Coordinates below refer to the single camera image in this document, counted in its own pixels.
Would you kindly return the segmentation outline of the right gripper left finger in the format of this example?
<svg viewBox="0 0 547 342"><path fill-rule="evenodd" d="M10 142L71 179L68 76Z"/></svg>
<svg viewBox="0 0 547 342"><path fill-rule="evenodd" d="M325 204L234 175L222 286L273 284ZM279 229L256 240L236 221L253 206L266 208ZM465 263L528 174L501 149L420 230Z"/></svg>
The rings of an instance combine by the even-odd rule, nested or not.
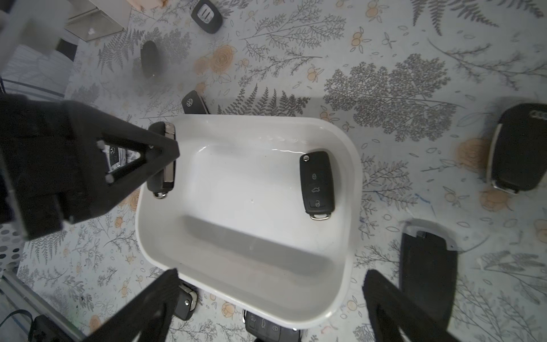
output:
<svg viewBox="0 0 547 342"><path fill-rule="evenodd" d="M179 298L179 277L169 269L86 341L165 341Z"/></svg>

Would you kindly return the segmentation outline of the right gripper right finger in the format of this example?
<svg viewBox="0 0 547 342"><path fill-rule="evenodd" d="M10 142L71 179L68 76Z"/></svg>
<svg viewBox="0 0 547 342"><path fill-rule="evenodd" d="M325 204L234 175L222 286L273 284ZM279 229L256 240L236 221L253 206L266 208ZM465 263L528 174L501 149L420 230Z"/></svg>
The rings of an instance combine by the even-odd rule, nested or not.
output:
<svg viewBox="0 0 547 342"><path fill-rule="evenodd" d="M376 341L458 342L380 272L369 270L362 290Z"/></svg>

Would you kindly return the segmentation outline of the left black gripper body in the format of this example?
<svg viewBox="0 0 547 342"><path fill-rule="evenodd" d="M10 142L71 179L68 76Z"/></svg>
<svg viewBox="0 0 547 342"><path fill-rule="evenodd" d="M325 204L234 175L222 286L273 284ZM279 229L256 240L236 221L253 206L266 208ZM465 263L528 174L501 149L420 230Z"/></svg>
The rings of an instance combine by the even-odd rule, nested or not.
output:
<svg viewBox="0 0 547 342"><path fill-rule="evenodd" d="M75 101L1 96L1 222L38 239L111 210L100 138L111 116Z"/></svg>

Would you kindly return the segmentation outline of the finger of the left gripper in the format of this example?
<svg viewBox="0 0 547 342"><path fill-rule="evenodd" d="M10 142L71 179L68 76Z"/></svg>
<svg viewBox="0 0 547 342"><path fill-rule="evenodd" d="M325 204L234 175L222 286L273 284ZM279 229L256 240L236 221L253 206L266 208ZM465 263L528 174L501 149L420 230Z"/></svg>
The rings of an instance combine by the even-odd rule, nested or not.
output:
<svg viewBox="0 0 547 342"><path fill-rule="evenodd" d="M137 159L126 165L105 171L103 179L95 186L98 195L95 212L105 214L142 184L147 184L148 179L159 171L162 165L149 156L150 147L159 148L165 141L161 135L112 115L102 114L98 120L99 137L104 143L138 154Z"/></svg>

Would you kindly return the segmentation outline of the black car key front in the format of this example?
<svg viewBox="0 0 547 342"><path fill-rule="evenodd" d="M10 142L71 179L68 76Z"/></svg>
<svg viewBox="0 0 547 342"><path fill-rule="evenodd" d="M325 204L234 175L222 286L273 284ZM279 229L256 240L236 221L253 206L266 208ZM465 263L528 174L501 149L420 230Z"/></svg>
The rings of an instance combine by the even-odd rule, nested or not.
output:
<svg viewBox="0 0 547 342"><path fill-rule="evenodd" d="M181 104L185 114L209 114L207 105L196 91L190 91L182 99Z"/></svg>

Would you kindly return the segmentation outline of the white rectangular storage box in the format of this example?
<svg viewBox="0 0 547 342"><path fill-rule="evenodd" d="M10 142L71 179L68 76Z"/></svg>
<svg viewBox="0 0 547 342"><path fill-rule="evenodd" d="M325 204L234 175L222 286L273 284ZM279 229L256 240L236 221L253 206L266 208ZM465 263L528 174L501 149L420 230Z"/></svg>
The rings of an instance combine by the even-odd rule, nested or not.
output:
<svg viewBox="0 0 547 342"><path fill-rule="evenodd" d="M310 329L342 305L359 238L360 156L338 127L317 118L182 115L180 156L164 199L142 188L140 250L161 269L279 325ZM324 151L335 209L313 220L299 161Z"/></svg>

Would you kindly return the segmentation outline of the black flip key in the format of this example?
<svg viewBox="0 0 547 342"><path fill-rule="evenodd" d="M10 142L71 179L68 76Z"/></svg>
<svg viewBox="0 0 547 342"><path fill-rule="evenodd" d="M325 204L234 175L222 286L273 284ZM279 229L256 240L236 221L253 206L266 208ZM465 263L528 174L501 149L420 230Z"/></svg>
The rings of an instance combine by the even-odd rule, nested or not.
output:
<svg viewBox="0 0 547 342"><path fill-rule="evenodd" d="M305 212L315 221L329 219L336 204L328 153L318 150L302 155L299 159L299 171Z"/></svg>
<svg viewBox="0 0 547 342"><path fill-rule="evenodd" d="M520 103L498 121L487 165L487 180L516 195L538 187L546 174L546 104Z"/></svg>

